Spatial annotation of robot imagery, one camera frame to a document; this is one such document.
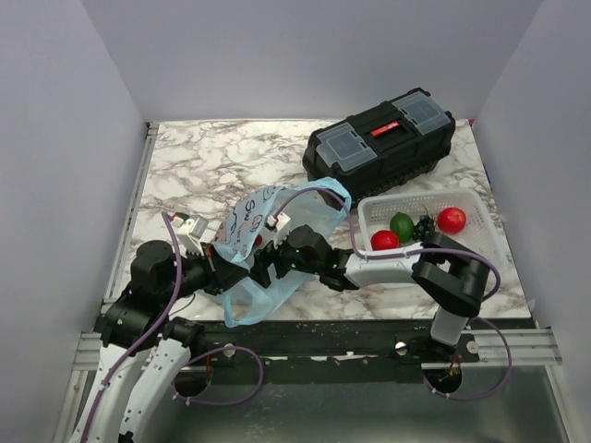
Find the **light blue plastic bag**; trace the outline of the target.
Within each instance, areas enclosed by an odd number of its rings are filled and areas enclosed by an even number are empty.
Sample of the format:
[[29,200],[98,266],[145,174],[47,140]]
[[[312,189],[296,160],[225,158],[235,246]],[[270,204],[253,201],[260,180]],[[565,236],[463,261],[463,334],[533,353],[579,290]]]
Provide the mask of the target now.
[[[264,240],[272,236],[265,233],[265,222],[281,205],[282,212],[290,218],[289,228],[294,230],[307,225],[314,232],[329,239],[334,230],[345,220],[343,205],[333,208],[319,198],[316,188],[324,188],[338,195],[349,208],[352,198],[335,179],[322,178],[295,188],[265,186],[238,200],[221,223],[212,242],[221,258],[249,270],[254,265],[254,242],[257,235]],[[270,269],[271,285],[265,288],[249,277],[243,278],[222,293],[224,322],[228,327],[253,325],[276,311],[304,283],[313,276],[296,270],[278,279],[275,269]]]

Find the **red fruit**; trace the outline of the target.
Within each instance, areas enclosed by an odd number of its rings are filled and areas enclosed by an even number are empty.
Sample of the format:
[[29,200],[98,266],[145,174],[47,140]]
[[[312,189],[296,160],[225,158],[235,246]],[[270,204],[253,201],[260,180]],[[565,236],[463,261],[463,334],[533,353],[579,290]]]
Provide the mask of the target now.
[[389,230],[379,230],[371,236],[371,247],[374,251],[396,249],[400,240],[396,233]]

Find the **green fake fruit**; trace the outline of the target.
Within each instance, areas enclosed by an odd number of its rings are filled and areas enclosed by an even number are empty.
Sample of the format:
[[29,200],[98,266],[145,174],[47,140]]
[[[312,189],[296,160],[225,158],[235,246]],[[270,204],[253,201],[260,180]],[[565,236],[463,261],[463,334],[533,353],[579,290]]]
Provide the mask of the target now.
[[415,225],[408,214],[396,212],[390,220],[390,230],[396,234],[400,244],[406,244],[413,238]]

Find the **dark fake grapes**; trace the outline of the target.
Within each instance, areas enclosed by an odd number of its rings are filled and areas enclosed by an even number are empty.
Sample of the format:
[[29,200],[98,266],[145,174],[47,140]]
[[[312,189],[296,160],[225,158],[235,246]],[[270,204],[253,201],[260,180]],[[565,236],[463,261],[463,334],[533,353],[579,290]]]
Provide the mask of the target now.
[[427,211],[424,209],[424,213],[418,218],[417,223],[414,226],[413,239],[417,242],[424,241],[428,236],[435,233],[436,221]]

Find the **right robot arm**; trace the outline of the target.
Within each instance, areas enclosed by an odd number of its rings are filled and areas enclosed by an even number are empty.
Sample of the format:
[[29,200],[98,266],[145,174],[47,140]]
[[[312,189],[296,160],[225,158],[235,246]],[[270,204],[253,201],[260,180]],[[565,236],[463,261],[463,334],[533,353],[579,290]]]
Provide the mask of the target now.
[[257,250],[249,274],[269,288],[296,272],[316,275],[335,291],[386,283],[420,286],[438,304],[425,350],[431,359],[443,362],[456,354],[468,320],[479,314],[492,265],[441,233],[396,252],[368,255],[333,247],[303,225],[280,244],[270,241]]

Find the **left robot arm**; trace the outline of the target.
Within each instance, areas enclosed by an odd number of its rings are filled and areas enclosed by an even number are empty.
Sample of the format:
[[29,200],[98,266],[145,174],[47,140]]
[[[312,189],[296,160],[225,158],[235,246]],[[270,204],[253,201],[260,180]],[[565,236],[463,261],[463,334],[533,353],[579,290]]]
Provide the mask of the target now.
[[170,319],[168,309],[179,297],[197,290],[218,295],[247,276],[211,245],[204,256],[181,257],[178,246],[162,240],[142,244],[130,271],[120,297],[97,320],[99,364],[73,442],[141,441],[182,365],[208,350],[204,326]]

